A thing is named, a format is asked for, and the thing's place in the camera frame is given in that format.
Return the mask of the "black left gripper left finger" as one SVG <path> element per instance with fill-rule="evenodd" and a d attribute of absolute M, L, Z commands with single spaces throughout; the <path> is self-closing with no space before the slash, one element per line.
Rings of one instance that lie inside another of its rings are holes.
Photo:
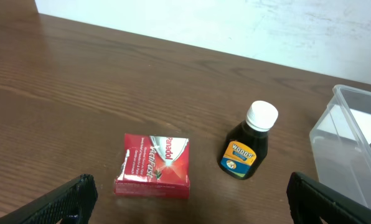
<path fill-rule="evenodd" d="M 82 174 L 0 218 L 0 224 L 88 224 L 98 199 L 94 178 Z"/>

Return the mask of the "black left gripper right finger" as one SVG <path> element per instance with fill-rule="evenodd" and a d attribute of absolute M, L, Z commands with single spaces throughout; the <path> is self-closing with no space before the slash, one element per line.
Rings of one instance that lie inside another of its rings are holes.
<path fill-rule="evenodd" d="M 286 191 L 294 224 L 371 224 L 371 209 L 301 172 L 293 172 Z"/>

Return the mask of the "clear plastic container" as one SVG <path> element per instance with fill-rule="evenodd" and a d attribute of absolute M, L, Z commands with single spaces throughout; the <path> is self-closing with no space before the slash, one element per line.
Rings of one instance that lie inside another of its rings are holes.
<path fill-rule="evenodd" d="M 371 209 L 371 92 L 336 85 L 309 138 L 320 183 Z"/>

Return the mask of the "red Panadol box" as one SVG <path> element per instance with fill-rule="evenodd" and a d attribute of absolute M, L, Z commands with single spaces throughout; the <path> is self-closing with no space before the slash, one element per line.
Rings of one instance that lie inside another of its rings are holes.
<path fill-rule="evenodd" d="M 125 134 L 117 196 L 188 198 L 189 139 Z"/>

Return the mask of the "dark Woods syrup bottle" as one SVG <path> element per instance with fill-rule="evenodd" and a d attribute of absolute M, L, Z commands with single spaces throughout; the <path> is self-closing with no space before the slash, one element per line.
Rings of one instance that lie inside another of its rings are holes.
<path fill-rule="evenodd" d="M 254 101 L 245 120 L 226 136 L 219 167 L 238 180 L 249 179 L 268 154 L 268 136 L 278 110 L 266 101 Z"/>

